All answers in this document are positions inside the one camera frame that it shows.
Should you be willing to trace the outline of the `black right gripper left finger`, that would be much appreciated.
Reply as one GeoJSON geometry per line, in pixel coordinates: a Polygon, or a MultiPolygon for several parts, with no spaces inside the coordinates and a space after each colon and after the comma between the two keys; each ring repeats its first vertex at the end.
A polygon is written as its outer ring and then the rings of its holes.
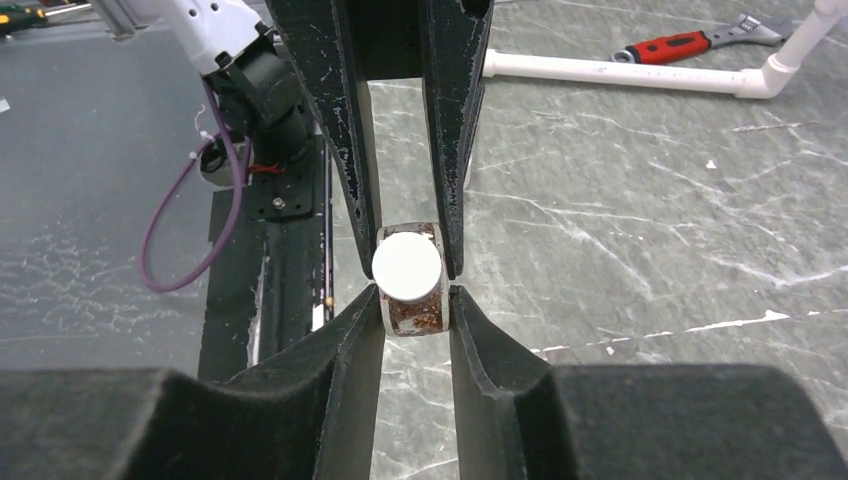
{"type": "Polygon", "coordinates": [[[384,342],[369,286],[224,383],[172,369],[5,371],[5,479],[366,479],[384,342]]]}

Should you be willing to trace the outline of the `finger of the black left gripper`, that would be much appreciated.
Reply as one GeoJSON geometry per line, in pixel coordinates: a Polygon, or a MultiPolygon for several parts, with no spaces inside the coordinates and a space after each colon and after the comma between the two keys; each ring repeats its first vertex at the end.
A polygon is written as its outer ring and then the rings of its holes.
{"type": "Polygon", "coordinates": [[[371,97],[348,1],[266,3],[329,142],[363,273],[372,278],[382,226],[371,97]]]}
{"type": "Polygon", "coordinates": [[[494,3],[421,1],[422,93],[437,213],[451,279],[464,262],[464,180],[485,87],[494,3]]]}

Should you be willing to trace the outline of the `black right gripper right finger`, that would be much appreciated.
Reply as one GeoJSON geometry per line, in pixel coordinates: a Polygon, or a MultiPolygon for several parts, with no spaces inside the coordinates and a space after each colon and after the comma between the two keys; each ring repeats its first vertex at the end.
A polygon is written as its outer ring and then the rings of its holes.
{"type": "Polygon", "coordinates": [[[810,397],[751,364],[553,365],[450,293],[464,479],[843,479],[810,397]]]}

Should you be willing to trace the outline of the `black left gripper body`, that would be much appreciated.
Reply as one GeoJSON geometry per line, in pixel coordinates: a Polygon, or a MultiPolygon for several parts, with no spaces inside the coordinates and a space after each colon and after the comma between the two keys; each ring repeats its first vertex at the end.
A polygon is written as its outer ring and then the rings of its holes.
{"type": "Polygon", "coordinates": [[[353,0],[344,3],[355,81],[422,76],[419,3],[414,0],[353,0]]]}

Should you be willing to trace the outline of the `glitter nail polish bottle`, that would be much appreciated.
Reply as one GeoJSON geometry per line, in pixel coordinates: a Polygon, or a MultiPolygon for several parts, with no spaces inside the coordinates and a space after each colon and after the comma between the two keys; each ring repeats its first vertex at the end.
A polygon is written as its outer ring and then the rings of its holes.
{"type": "Polygon", "coordinates": [[[381,315],[385,330],[396,337],[413,337],[445,332],[450,326],[448,291],[449,279],[444,259],[441,229],[432,222],[411,222],[390,225],[378,231],[377,246],[391,234],[414,232],[429,234],[442,260],[442,275],[439,284],[430,295],[417,302],[402,302],[391,299],[379,289],[381,315]]]}

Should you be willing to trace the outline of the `white nail polish brush cap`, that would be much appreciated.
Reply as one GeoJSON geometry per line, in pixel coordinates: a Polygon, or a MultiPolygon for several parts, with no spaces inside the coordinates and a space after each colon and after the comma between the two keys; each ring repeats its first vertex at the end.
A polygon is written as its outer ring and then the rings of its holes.
{"type": "Polygon", "coordinates": [[[431,235],[399,232],[377,246],[372,273],[377,286],[391,299],[417,302],[439,284],[442,260],[431,235]]]}

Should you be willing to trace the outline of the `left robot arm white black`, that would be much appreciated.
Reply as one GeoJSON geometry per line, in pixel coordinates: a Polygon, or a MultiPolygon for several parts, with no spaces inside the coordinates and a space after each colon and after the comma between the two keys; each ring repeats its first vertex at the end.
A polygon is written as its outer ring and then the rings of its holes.
{"type": "Polygon", "coordinates": [[[382,224],[372,80],[418,78],[447,271],[464,263],[463,181],[484,96],[490,1],[97,1],[120,39],[156,22],[218,95],[226,123],[268,145],[305,100],[341,177],[361,265],[382,224]]]}

